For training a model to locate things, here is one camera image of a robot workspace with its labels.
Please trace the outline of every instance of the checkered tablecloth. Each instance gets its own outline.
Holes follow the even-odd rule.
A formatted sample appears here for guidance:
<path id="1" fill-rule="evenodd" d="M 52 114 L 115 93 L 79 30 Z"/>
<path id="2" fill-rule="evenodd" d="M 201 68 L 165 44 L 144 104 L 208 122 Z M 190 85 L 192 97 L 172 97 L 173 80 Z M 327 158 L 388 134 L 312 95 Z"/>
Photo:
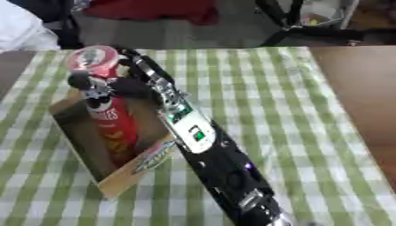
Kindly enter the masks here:
<path id="1" fill-rule="evenodd" d="M 69 53 L 37 53 L 0 105 L 0 225 L 229 225 L 180 153 L 118 199 L 101 196 L 47 111 L 69 89 Z M 394 193 L 308 49 L 146 53 L 247 151 L 298 221 L 396 225 Z"/>

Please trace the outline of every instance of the robotic arm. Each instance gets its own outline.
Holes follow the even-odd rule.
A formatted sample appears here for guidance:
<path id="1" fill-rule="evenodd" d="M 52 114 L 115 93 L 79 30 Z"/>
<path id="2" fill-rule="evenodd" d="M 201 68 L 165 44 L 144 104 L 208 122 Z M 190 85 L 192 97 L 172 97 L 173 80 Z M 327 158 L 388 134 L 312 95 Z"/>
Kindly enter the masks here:
<path id="1" fill-rule="evenodd" d="M 217 204 L 235 225 L 293 225 L 274 199 L 274 191 L 228 134 L 180 92 L 173 78 L 148 56 L 118 49 L 129 78 L 106 81 L 72 75 L 69 84 L 122 97 L 149 97 L 176 139 L 180 152 Z"/>

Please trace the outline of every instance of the black bag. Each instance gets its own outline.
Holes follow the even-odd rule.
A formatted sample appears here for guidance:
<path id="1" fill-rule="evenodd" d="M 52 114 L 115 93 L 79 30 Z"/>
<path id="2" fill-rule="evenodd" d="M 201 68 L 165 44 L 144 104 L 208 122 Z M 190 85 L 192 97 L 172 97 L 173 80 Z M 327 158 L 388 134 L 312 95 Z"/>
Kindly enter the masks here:
<path id="1" fill-rule="evenodd" d="M 80 26 L 71 14 L 74 0 L 9 0 L 32 12 L 44 23 L 60 22 L 59 29 L 51 29 L 58 37 L 62 49 L 80 49 Z"/>

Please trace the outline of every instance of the red object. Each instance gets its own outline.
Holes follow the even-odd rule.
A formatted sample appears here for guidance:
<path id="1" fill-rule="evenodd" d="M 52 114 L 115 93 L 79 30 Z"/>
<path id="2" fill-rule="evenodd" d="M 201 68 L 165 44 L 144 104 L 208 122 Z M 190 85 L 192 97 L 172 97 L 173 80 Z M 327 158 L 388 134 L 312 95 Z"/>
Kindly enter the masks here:
<path id="1" fill-rule="evenodd" d="M 214 0 L 94 0 L 85 13 L 107 19 L 188 19 L 196 25 L 217 22 Z"/>
<path id="2" fill-rule="evenodd" d="M 66 64 L 70 71 L 90 71 L 99 79 L 118 76 L 118 52 L 107 46 L 77 50 L 69 56 Z M 101 95 L 97 99 L 89 98 L 88 92 L 83 92 L 88 112 L 96 122 L 112 162 L 121 167 L 139 154 L 133 151 L 137 140 L 136 123 L 122 98 L 108 95 Z"/>

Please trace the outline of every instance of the green led light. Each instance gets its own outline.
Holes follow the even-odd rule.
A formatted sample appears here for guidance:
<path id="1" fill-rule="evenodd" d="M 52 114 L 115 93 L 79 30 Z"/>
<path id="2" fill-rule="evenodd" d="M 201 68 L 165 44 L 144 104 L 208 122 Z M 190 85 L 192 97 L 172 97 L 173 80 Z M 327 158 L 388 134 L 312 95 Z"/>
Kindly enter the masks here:
<path id="1" fill-rule="evenodd" d="M 205 137 L 205 134 L 203 134 L 203 132 L 201 132 L 201 131 L 198 131 L 196 134 L 194 134 L 194 139 L 196 141 L 200 141 L 204 137 Z"/>

